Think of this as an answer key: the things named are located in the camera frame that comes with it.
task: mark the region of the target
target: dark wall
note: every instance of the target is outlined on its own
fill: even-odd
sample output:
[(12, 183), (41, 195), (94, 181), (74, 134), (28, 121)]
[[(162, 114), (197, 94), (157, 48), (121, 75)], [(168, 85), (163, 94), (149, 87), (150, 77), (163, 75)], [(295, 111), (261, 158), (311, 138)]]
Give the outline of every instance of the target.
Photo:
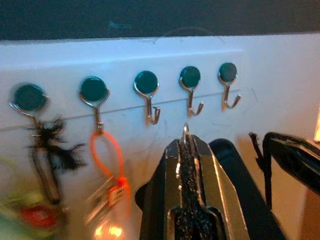
[(320, 31), (320, 0), (0, 0), (0, 40)]

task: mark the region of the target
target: white surface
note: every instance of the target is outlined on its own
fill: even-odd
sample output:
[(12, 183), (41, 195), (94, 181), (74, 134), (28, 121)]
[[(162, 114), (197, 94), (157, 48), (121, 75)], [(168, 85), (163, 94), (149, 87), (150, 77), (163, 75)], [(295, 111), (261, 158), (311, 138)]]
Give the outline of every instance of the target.
[[(185, 121), (194, 134), (207, 142), (217, 138), (234, 142), (263, 192), (263, 174), (256, 164), (248, 133), (256, 132), (262, 138), (266, 132), (276, 131), (313, 138), (320, 100), (319, 43), (320, 34), (2, 42), (1, 155), (16, 159), (24, 172), (26, 190), (37, 188), (27, 158), (26, 146), (31, 144), (31, 132), (25, 126), (29, 120), (8, 107), (8, 90), (18, 82), (38, 83), (51, 98), (41, 118), (63, 114), (68, 118), (63, 133), (69, 142), (67, 145), (88, 143), (94, 119), (92, 110), (78, 99), (77, 90), (84, 77), (97, 75), (110, 88), (111, 95), (103, 106), (105, 113), (101, 118), (105, 130), (113, 134), (122, 147), (132, 193), (150, 179), (164, 148), (181, 136)], [(178, 59), (178, 55), (188, 56)], [(201, 55), (208, 56), (207, 62)], [(215, 77), (219, 64), (229, 59), (240, 61), (236, 64), (240, 65), (242, 75), (231, 87), (239, 91), (232, 92), (230, 100), (237, 93), (243, 98), (235, 109), (222, 111), (223, 87)], [(187, 93), (177, 80), (186, 65), (199, 67), (202, 74), (194, 106), (200, 101), (205, 103), (202, 113), (189, 119)], [(160, 82), (159, 92), (153, 99), (154, 106), (161, 107), (157, 125), (145, 125), (145, 102), (132, 90), (133, 78), (144, 69), (154, 71)], [(89, 166), (61, 176), (64, 202), (71, 206), (71, 240), (84, 239), (81, 217), (84, 199), (103, 181), (91, 161), (89, 146), (84, 149), (82, 157)], [(110, 168), (116, 171), (116, 162), (110, 157), (107, 159)], [(305, 188), (275, 163), (272, 170), (275, 215), (288, 239), (297, 240)], [(132, 196), (131, 224), (126, 225), (130, 240), (139, 238), (141, 215)]]

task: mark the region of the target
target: green object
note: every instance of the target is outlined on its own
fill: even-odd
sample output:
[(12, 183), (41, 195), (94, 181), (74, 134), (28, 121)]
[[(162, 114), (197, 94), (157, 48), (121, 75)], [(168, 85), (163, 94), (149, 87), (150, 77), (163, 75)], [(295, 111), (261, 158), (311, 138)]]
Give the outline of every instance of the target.
[(220, 66), (219, 73), (222, 81), (230, 83), (237, 76), (237, 67), (231, 62), (226, 62)]
[(186, 66), (180, 73), (182, 84), (187, 88), (195, 87), (200, 81), (200, 71), (195, 66)]
[(23, 111), (37, 111), (46, 102), (44, 91), (31, 83), (20, 86), (14, 93), (14, 104)]
[(80, 89), (83, 98), (88, 102), (102, 101), (108, 94), (108, 90), (103, 80), (97, 76), (87, 77)]
[(135, 86), (143, 94), (153, 93), (158, 87), (158, 79), (151, 71), (142, 71), (135, 77)]

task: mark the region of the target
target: green magnet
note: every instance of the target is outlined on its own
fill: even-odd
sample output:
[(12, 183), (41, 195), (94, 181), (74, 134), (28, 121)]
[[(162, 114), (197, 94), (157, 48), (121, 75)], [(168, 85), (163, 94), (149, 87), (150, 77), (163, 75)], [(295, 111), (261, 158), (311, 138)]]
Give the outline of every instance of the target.
[(39, 86), (27, 83), (15, 91), (13, 101), (23, 111), (37, 111), (46, 104), (47, 97)]
[(143, 93), (150, 94), (157, 90), (159, 83), (156, 75), (151, 71), (142, 71), (135, 77), (135, 88)]
[(89, 76), (82, 82), (80, 94), (88, 102), (98, 102), (103, 101), (108, 95), (108, 90), (102, 79)]
[(231, 62), (226, 62), (219, 69), (221, 80), (231, 83), (237, 76), (237, 67)]
[(186, 66), (180, 73), (182, 84), (187, 88), (197, 86), (200, 81), (200, 71), (195, 66)]

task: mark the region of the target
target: round magnet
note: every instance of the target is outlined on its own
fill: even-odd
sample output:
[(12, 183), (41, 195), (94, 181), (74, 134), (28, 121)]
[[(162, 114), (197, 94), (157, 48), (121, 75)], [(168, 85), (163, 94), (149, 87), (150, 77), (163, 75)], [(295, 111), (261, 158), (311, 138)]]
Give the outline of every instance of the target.
[(200, 81), (200, 71), (195, 66), (186, 66), (180, 73), (182, 84), (187, 88), (197, 86)]
[(85, 101), (102, 102), (108, 95), (108, 89), (102, 79), (97, 76), (89, 76), (82, 82), (80, 94)]
[(237, 76), (237, 67), (231, 62), (226, 62), (219, 69), (221, 80), (226, 83), (231, 83)]
[(46, 102), (44, 91), (32, 83), (21, 85), (14, 93), (13, 103), (23, 111), (38, 111)]
[(150, 94), (157, 90), (159, 86), (156, 75), (151, 71), (142, 71), (135, 77), (135, 88), (143, 93)]

